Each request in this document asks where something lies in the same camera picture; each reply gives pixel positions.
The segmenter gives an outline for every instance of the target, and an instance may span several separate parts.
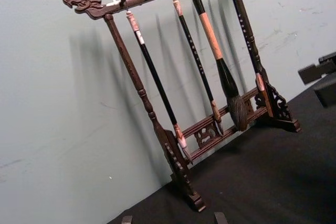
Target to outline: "brush rack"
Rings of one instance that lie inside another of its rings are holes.
[[[127,8],[143,5],[150,1],[154,0],[119,0],[110,4],[101,4],[101,0],[63,0],[63,3],[70,8],[76,6],[75,12],[78,14],[86,13],[92,19],[103,18],[105,20],[125,67],[132,79],[134,87],[143,102],[144,108],[148,113],[148,117],[152,121],[157,139],[159,140],[164,155],[172,169],[173,173],[171,177],[173,181],[176,182],[182,195],[188,201],[190,206],[197,211],[202,211],[205,209],[205,203],[198,192],[192,187],[190,179],[191,174],[188,168],[189,160],[184,158],[182,155],[173,132],[165,130],[158,122],[152,104],[147,97],[146,90],[113,18],[113,14],[115,13],[124,11]],[[245,106],[248,110],[249,124],[252,125],[252,123],[256,122],[262,125],[278,127],[289,132],[300,132],[301,128],[298,120],[292,118],[292,115],[288,110],[286,100],[269,83],[266,70],[261,65],[260,60],[257,67],[261,69],[260,74],[265,82],[273,116],[270,117],[268,115],[265,98],[262,93],[258,90],[258,88],[254,88],[242,95],[243,100],[245,101]],[[251,99],[255,100],[256,110],[254,110],[251,105]],[[224,116],[228,113],[228,108],[225,106],[221,108],[219,112],[221,116]],[[235,132],[237,132],[237,129],[232,126],[225,130],[224,134],[221,136],[215,126],[213,116],[210,115],[185,129],[183,134],[185,138],[194,137],[198,143],[199,148],[191,153],[192,161],[195,161],[223,140],[233,135]]]

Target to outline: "black cloth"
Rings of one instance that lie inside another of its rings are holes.
[[[191,169],[204,211],[169,183],[110,224],[210,224],[217,211],[230,224],[336,223],[336,106],[323,108],[311,87],[289,109],[302,133],[252,127]]]

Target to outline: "brush handle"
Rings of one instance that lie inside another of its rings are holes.
[[[146,47],[146,44],[142,38],[142,35],[141,35],[141,32],[139,30],[139,26],[138,26],[138,23],[136,21],[136,19],[134,18],[134,15],[130,12],[130,11],[127,11],[127,19],[129,20],[130,24],[131,24],[131,27],[132,27],[132,30],[134,32],[134,35],[136,37],[136,40],[138,41],[138,44],[140,46],[140,49],[141,49],[141,52],[147,62],[147,65],[148,65],[148,68],[152,74],[152,77],[154,79],[154,82],[159,90],[159,93],[160,93],[160,96],[162,98],[162,101],[164,103],[164,106],[167,110],[167,113],[169,115],[169,118],[172,122],[173,125],[176,125],[177,124],[177,120],[176,120],[176,117],[174,115],[174,112],[172,110],[172,107],[169,103],[169,100],[168,100],[168,97],[163,89],[163,86],[162,86],[162,83],[161,83],[161,80],[159,78],[159,75],[156,71],[156,68],[154,66],[154,63],[152,61],[152,58],[147,50],[147,47]]]
[[[253,35],[252,27],[247,16],[243,0],[233,0],[240,26],[242,28],[246,46],[250,54],[255,73],[260,73],[265,81],[268,81],[267,73],[261,64],[259,51]]]
[[[209,98],[210,102],[212,102],[212,101],[214,100],[214,98],[213,98],[213,96],[212,96],[212,93],[211,93],[211,90],[210,90],[209,83],[208,83],[208,81],[207,81],[207,79],[206,79],[206,75],[205,75],[205,72],[204,72],[204,69],[203,69],[201,60],[200,60],[200,58],[199,58],[199,56],[198,56],[196,47],[195,47],[195,45],[194,45],[193,38],[191,37],[191,34],[190,34],[190,32],[189,32],[189,29],[188,29],[188,25],[187,25],[187,23],[186,23],[186,21],[185,21],[185,19],[184,19],[183,12],[182,12],[182,8],[181,8],[181,5],[180,5],[180,1],[179,1],[179,0],[173,0],[173,4],[174,4],[175,10],[176,10],[176,13],[177,13],[177,15],[179,16],[179,20],[180,20],[181,26],[182,26],[182,28],[183,28],[185,37],[186,37],[186,39],[187,39],[187,41],[188,41],[190,50],[191,50],[192,53],[193,53],[193,57],[194,57],[194,59],[195,59],[195,62],[196,62],[196,65],[197,65],[199,74],[201,75],[202,82],[203,82],[203,84],[204,84],[206,93],[207,93],[207,95],[208,95],[208,98]]]
[[[200,17],[205,35],[209,41],[211,50],[215,56],[219,79],[221,80],[223,91],[226,98],[232,98],[239,95],[237,84],[233,79],[229,68],[224,62],[222,52],[220,51],[219,44],[217,42],[214,30],[209,21],[208,15],[205,12],[202,0],[193,0],[196,11]]]

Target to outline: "brush tip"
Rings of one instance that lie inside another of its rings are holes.
[[[247,110],[245,103],[241,96],[236,96],[227,99],[227,106],[231,115],[231,118],[238,130],[244,131],[247,129]]]

